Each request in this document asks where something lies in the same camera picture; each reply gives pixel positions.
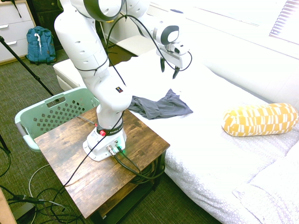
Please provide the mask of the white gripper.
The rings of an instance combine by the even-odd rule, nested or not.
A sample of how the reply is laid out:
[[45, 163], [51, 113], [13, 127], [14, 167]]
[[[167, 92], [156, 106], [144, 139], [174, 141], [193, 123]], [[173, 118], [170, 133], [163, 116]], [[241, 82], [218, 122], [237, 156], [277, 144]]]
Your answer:
[[165, 70], [165, 62], [175, 65], [172, 79], [176, 78], [177, 74], [179, 73], [179, 69], [186, 68], [186, 54], [180, 55], [175, 52], [166, 51], [163, 48], [157, 49], [156, 53], [160, 56], [160, 66], [162, 72]]

